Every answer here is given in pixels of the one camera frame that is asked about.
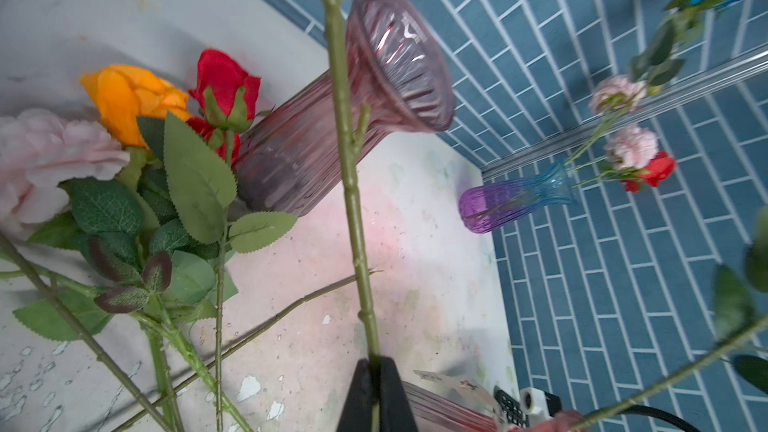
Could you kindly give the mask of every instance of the paint chip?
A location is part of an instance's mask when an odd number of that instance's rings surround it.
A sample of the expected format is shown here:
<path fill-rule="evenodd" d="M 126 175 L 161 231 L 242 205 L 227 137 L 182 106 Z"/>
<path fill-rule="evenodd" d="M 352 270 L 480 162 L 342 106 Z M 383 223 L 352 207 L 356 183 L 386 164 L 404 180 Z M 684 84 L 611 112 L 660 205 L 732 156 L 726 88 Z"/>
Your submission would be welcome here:
<path fill-rule="evenodd" d="M 242 402 L 245 399 L 252 398 L 258 394 L 260 390 L 261 384 L 259 381 L 253 375 L 248 375 L 240 384 L 240 392 L 237 393 L 237 401 Z"/>
<path fill-rule="evenodd" d="M 267 420 L 278 418 L 286 409 L 286 406 L 282 402 L 275 400 L 270 407 L 270 412 L 266 415 Z"/>

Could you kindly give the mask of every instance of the pink object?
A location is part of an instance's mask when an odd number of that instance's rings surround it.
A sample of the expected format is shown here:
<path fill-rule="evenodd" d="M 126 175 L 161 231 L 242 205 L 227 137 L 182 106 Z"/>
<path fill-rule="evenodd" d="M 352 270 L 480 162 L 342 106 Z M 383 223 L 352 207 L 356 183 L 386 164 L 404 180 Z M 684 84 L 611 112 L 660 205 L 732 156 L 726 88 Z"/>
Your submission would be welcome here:
<path fill-rule="evenodd" d="M 453 120 L 448 68 L 406 0 L 354 0 L 346 27 L 352 124 L 371 122 L 360 158 L 390 132 L 440 132 Z M 341 179 L 330 72 L 242 136 L 234 164 L 251 211 L 307 214 Z"/>

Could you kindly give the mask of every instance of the gradient glass vase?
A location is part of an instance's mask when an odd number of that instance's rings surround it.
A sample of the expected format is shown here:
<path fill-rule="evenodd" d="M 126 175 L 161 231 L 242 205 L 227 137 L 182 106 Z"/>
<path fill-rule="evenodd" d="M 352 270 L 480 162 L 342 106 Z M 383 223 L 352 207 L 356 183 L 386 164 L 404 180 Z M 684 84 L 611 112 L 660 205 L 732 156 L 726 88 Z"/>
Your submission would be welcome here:
<path fill-rule="evenodd" d="M 544 173 L 470 188 L 458 200 L 464 225 L 485 234 L 550 204 L 576 203 L 569 166 L 554 164 Z"/>
<path fill-rule="evenodd" d="M 353 0 L 346 25 L 352 125 L 371 107 L 363 158 L 390 132 L 441 132 L 453 120 L 450 75 L 406 0 Z M 330 72 L 242 136 L 234 164 L 246 210 L 307 214 L 339 183 Z"/>

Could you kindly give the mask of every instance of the flower stem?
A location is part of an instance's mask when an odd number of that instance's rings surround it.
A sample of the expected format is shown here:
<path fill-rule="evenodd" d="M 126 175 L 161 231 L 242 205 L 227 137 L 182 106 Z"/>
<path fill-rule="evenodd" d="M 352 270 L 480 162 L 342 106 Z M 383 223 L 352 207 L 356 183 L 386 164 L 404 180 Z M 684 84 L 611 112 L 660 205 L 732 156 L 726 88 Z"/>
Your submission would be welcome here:
<path fill-rule="evenodd" d="M 350 82 L 346 67 L 346 47 L 344 42 L 344 19 L 341 15 L 342 0 L 322 0 L 326 9 L 326 42 L 328 59 L 333 81 L 333 109 L 336 114 L 336 134 L 339 139 L 339 160 L 341 177 L 344 185 L 347 223 L 350 228 L 352 244 L 352 263 L 357 276 L 357 292 L 360 296 L 359 317 L 366 330 L 368 358 L 372 382 L 376 384 L 374 396 L 379 396 L 379 331 L 376 325 L 376 313 L 373 310 L 373 293 L 368 277 L 368 257 L 366 240 L 362 229 L 360 209 L 360 190 L 357 186 L 357 159 L 355 140 L 352 134 L 352 109 L 350 106 Z M 372 424 L 376 430 L 377 423 Z"/>
<path fill-rule="evenodd" d="M 613 407 L 596 410 L 584 418 L 581 422 L 571 427 L 570 430 L 572 432 L 575 432 L 576 430 L 585 430 L 587 427 L 596 425 L 601 420 L 612 418 L 613 416 L 620 414 L 623 410 L 626 410 L 633 405 L 641 404 L 643 400 L 658 394 L 662 390 L 671 387 L 672 385 L 675 385 L 677 382 L 685 379 L 696 370 L 705 368 L 707 365 L 712 364 L 717 359 L 728 355 L 735 350 L 738 350 L 744 342 L 748 341 L 750 337 L 752 337 L 753 334 L 763 330 L 765 327 L 768 327 L 768 315 L 765 315 L 759 320 L 753 322 L 752 325 L 745 328 L 743 331 L 739 332 L 732 338 L 724 341 L 721 345 L 711 350 L 707 355 L 699 358 L 699 360 L 691 362 L 690 364 L 677 369 L 677 371 L 675 371 L 672 375 L 659 380 L 656 384 L 651 385 L 642 392 L 633 395 L 632 397 L 614 405 Z"/>
<path fill-rule="evenodd" d="M 137 402 L 143 407 L 149 415 L 158 422 L 160 428 L 166 432 L 174 432 L 174 429 L 168 424 L 168 421 L 158 412 L 152 404 L 150 404 L 147 396 L 141 393 L 138 387 L 129 379 L 129 377 L 123 372 L 120 367 L 112 360 L 112 357 L 107 354 L 101 348 L 101 345 L 93 338 L 88 330 L 83 327 L 80 321 L 72 315 L 66 305 L 53 294 L 53 291 L 43 282 L 40 278 L 40 274 L 35 270 L 34 266 L 23 255 L 18 253 L 16 247 L 9 241 L 5 235 L 0 233 L 0 249 L 3 250 L 14 262 L 20 267 L 24 275 L 27 276 L 29 281 L 36 287 L 40 294 L 48 300 L 51 306 L 58 312 L 62 319 L 77 332 L 78 337 L 85 342 L 87 346 L 96 354 L 96 360 L 106 366 L 107 369 L 120 381 L 131 395 L 134 396 Z"/>
<path fill-rule="evenodd" d="M 370 274 L 375 274 L 377 272 L 380 272 L 380 271 L 370 271 L 369 273 Z M 299 298 L 299 299 L 293 301 L 293 303 L 291 303 L 291 305 L 289 305 L 288 307 L 284 308 L 282 311 L 278 312 L 277 314 L 273 315 L 272 318 L 270 318 L 269 320 L 264 322 L 261 326 L 256 328 L 254 331 L 252 331 L 249 334 L 245 335 L 237 343 L 235 343 L 234 345 L 229 347 L 226 350 L 226 352 L 224 352 L 221 355 L 222 360 L 224 360 L 227 357 L 231 356 L 232 354 L 234 354 L 238 350 L 241 350 L 243 347 L 246 346 L 246 344 L 248 344 L 249 342 L 253 341 L 255 338 L 259 337 L 264 332 L 270 330 L 270 328 L 272 328 L 272 326 L 274 324 L 276 324 L 282 318 L 284 318 L 286 315 L 288 315 L 290 312 L 292 312 L 293 309 L 299 307 L 300 305 L 302 305 L 302 304 L 304 304 L 306 302 L 311 301 L 314 298 L 321 297 L 321 296 L 323 296 L 325 294 L 328 294 L 330 292 L 333 292 L 333 291 L 337 290 L 338 288 L 341 288 L 341 287 L 343 287 L 345 285 L 349 285 L 349 284 L 351 284 L 351 283 L 353 283 L 355 281 L 355 278 L 356 277 L 354 275 L 351 275 L 351 276 L 349 276 L 347 278 L 344 278 L 344 279 L 342 279 L 342 280 L 340 280 L 338 282 L 334 282 L 332 284 L 326 285 L 325 287 L 323 287 L 321 289 L 318 289 L 318 290 L 312 292 L 311 294 L 307 294 L 304 297 Z M 143 318 L 143 320 L 149 320 L 151 322 L 154 322 L 154 321 L 152 321 L 149 318 L 144 318 L 144 316 L 140 316 L 140 318 Z M 206 369 L 210 370 L 210 369 L 212 369 L 212 367 L 214 365 L 215 365 L 215 360 L 212 360 L 211 362 L 207 363 L 205 365 L 205 367 L 206 367 Z M 180 384 L 178 384 L 174 388 L 174 392 L 178 392 L 179 390 L 189 386 L 189 384 L 192 384 L 198 378 L 200 378 L 200 376 L 197 375 L 197 372 L 193 372 L 191 376 L 189 376 L 187 379 L 185 379 L 183 382 L 181 382 Z M 159 407 L 162 404 L 164 404 L 167 399 L 168 399 L 167 397 L 161 397 L 161 398 L 157 399 L 155 402 L 153 402 L 152 405 L 155 406 L 155 407 Z M 141 418 L 143 416 L 145 416 L 146 414 L 147 414 L 146 410 L 141 410 L 140 412 L 136 413 L 136 415 L 134 415 L 132 418 L 129 418 L 128 420 L 123 422 L 121 425 L 119 425 L 117 428 L 112 430 L 112 432 L 125 432 L 130 427 L 132 427 L 134 424 L 139 422 L 139 420 L 141 420 Z"/>

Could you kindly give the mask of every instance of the pink rose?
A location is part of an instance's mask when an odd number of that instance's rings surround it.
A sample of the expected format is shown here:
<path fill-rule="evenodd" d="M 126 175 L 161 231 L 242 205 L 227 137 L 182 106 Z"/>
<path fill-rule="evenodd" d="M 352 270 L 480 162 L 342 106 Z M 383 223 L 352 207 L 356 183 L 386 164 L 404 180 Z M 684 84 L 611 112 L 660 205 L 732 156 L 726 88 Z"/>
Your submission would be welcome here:
<path fill-rule="evenodd" d="M 595 114 L 626 106 L 629 106 L 629 112 L 634 112 L 646 95 L 648 92 L 644 80 L 632 82 L 627 76 L 612 76 L 598 84 L 589 107 Z"/>
<path fill-rule="evenodd" d="M 60 182 L 109 180 L 129 160 L 98 122 L 68 122 L 43 109 L 0 117 L 0 224 L 20 234 L 50 220 L 69 202 Z"/>
<path fill-rule="evenodd" d="M 633 124 L 619 130 L 608 140 L 605 152 L 616 170 L 644 168 L 656 157 L 659 139 L 651 130 Z"/>

